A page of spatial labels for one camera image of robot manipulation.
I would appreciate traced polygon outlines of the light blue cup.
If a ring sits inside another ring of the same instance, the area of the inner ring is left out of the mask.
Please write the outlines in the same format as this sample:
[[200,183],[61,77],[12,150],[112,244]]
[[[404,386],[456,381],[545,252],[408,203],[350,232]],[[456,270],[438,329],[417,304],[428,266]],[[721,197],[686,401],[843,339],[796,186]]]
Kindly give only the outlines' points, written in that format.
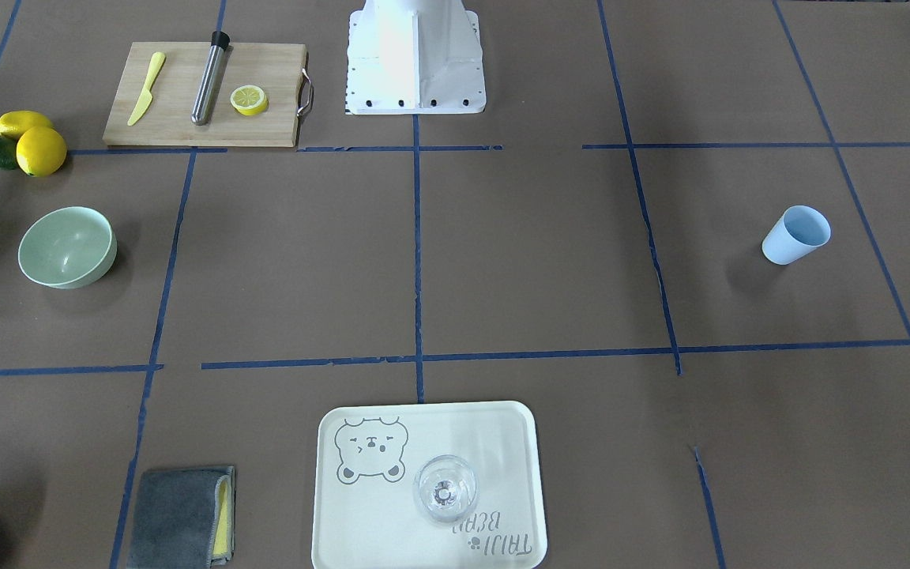
[[819,210],[794,205],[783,212],[761,243],[769,262],[787,266],[830,241],[830,223]]

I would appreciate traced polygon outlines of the green bowl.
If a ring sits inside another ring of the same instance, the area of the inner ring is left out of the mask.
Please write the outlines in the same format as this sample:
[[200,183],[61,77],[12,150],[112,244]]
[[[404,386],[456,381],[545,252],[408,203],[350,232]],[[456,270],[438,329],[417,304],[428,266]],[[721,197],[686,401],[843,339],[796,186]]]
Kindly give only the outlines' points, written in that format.
[[48,213],[25,232],[17,250],[21,272],[48,288],[87,287],[113,266],[117,236],[98,210],[69,206]]

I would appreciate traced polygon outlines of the clear wine glass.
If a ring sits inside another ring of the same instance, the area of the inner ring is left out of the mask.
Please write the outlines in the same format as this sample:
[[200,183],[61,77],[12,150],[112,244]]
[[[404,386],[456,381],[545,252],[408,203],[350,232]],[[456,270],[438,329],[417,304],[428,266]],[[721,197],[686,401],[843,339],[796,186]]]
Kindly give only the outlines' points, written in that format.
[[438,525],[457,525],[476,511],[478,478],[465,458],[431,458],[416,473],[414,490],[419,511]]

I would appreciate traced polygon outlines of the cream bear tray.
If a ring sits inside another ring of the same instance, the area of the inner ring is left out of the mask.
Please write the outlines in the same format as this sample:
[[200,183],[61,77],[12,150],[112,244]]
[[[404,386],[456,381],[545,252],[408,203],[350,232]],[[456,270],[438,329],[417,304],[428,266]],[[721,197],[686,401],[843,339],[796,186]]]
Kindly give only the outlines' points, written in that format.
[[[478,478],[476,511],[438,525],[415,478],[452,454]],[[520,402],[340,407],[318,429],[317,568],[536,568],[547,554],[534,415]]]

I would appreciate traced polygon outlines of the lemon half slice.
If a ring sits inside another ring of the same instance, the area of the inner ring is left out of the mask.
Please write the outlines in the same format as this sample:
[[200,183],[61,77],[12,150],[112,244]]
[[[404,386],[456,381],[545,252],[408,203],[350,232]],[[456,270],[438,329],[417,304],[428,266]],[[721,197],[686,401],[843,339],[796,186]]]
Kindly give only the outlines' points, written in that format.
[[231,107],[242,116],[260,115],[267,111],[269,98],[266,91],[256,85],[242,85],[230,95]]

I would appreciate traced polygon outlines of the steel muddler black tip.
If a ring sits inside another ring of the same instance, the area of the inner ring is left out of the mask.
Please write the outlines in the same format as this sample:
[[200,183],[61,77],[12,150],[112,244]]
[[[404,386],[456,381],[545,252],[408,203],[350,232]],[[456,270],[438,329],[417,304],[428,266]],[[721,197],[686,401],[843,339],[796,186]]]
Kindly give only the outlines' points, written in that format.
[[195,126],[207,125],[212,119],[218,79],[220,79],[220,73],[223,72],[228,47],[230,47],[230,36],[223,30],[214,30],[205,63],[205,72],[200,79],[190,115],[191,122]]

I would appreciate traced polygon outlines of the grey folded cloth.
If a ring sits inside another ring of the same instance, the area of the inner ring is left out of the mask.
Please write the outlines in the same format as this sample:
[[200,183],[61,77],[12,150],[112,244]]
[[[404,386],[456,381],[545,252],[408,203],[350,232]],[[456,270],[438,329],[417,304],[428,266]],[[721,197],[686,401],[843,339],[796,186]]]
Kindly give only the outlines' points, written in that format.
[[138,484],[129,568],[213,568],[235,551],[233,465],[149,469]]

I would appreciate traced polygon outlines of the yellow plastic knife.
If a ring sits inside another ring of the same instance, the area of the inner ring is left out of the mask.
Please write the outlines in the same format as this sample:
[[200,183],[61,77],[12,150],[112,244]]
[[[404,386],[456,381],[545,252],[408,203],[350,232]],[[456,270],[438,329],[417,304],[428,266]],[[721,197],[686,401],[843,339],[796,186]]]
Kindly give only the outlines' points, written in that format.
[[149,67],[147,69],[147,75],[145,75],[144,83],[142,83],[140,94],[136,104],[133,107],[133,111],[130,112],[130,117],[127,119],[127,126],[134,126],[137,122],[140,122],[142,116],[145,112],[148,111],[149,105],[151,105],[154,100],[154,94],[152,94],[152,87],[158,78],[163,65],[166,61],[166,54],[162,51],[156,51],[156,53],[151,55],[149,59]]

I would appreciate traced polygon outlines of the yellow lemon front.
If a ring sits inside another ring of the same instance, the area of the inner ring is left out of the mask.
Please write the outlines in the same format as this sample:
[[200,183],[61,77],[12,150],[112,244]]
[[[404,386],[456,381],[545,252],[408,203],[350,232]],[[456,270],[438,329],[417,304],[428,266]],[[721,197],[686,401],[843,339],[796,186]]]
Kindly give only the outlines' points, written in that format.
[[16,144],[16,162],[28,176],[44,177],[61,168],[68,155],[64,137],[53,127],[36,126]]

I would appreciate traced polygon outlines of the yellow lemon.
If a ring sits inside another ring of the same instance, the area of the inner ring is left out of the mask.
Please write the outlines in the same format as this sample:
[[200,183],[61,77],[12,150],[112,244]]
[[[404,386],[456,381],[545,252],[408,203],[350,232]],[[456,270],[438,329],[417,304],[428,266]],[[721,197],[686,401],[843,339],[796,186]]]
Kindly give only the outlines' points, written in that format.
[[27,133],[33,127],[50,127],[54,129],[54,123],[43,113],[21,109],[20,111],[10,111],[0,116],[0,136],[12,141],[19,141],[23,134]]
[[16,144],[16,162],[28,176],[44,177],[61,168],[68,155],[64,137],[53,127],[36,126]]

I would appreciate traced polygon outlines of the yellow lemon rear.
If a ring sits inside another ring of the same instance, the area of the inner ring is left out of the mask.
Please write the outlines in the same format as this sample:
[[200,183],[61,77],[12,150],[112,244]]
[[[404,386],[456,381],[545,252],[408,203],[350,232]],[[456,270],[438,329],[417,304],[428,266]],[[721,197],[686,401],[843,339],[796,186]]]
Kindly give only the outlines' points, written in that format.
[[54,129],[54,123],[43,113],[21,109],[20,111],[10,111],[0,116],[0,136],[12,141],[19,141],[23,134],[27,133],[33,127],[50,127]]

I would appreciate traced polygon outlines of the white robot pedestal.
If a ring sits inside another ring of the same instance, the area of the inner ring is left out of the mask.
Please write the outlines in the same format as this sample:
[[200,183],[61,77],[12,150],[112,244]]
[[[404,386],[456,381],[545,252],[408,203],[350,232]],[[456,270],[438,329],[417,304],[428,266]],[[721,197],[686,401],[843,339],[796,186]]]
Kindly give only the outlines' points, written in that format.
[[476,12],[461,1],[366,1],[349,16],[347,115],[470,115],[487,108]]

